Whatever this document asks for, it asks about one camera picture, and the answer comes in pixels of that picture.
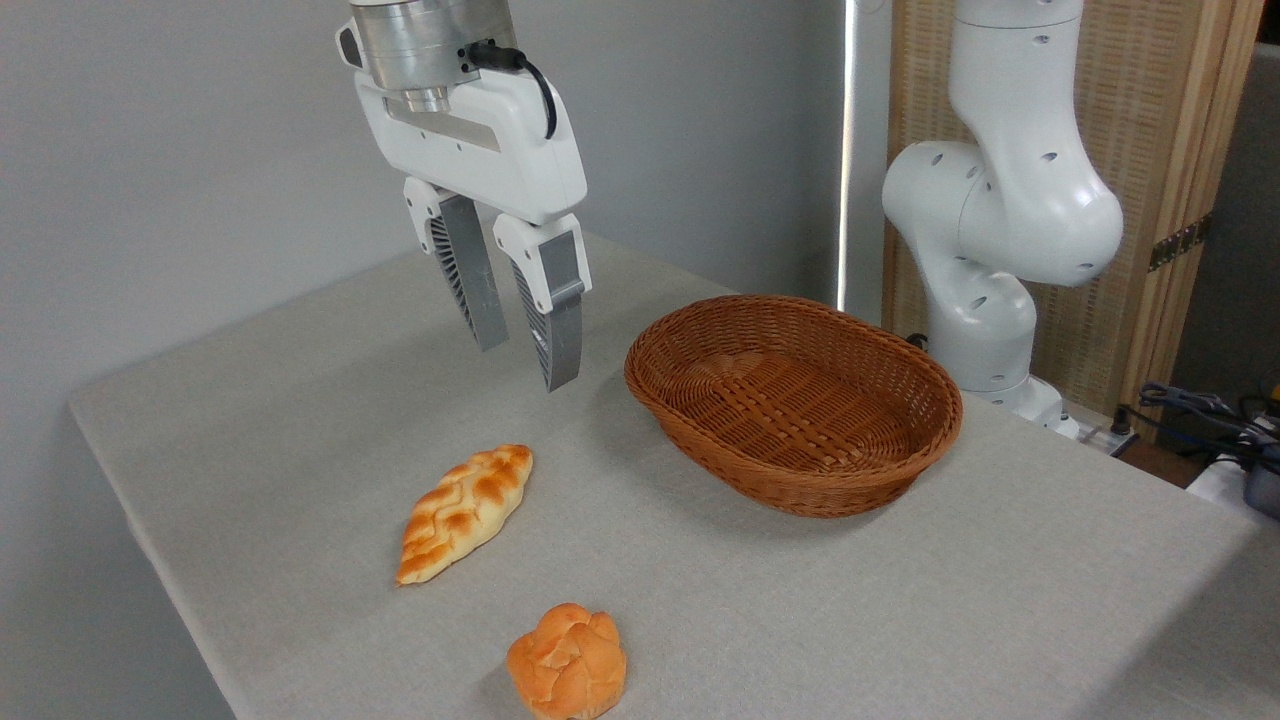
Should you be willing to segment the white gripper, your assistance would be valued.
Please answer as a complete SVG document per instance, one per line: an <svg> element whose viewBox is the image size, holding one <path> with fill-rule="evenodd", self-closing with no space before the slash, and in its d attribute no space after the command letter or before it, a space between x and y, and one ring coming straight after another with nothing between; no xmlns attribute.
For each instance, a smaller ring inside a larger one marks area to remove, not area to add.
<svg viewBox="0 0 1280 720"><path fill-rule="evenodd" d="M419 243L440 265L480 350L508 332L474 200L503 211L495 241L511 260L547 389L575 379L593 279L570 213L588 186L559 94L550 94L557 127L548 138L541 88L527 73L483 72L452 88L449 111L411 111L367 73L355 73L355 87L381 154L412 176L403 196Z"/></svg>

